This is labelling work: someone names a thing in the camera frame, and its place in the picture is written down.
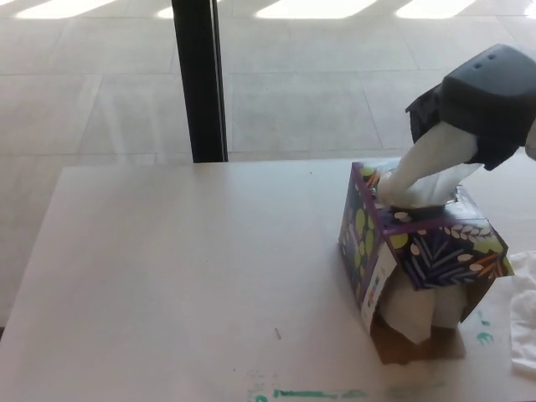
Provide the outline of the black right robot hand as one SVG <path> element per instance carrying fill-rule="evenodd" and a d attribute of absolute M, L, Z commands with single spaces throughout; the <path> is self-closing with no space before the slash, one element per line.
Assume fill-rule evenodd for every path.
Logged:
<path fill-rule="evenodd" d="M 488 171 L 526 145 L 535 124 L 535 59 L 496 44 L 461 64 L 406 109 L 417 142 L 446 123 L 472 134 L 477 152 L 469 162 Z"/>

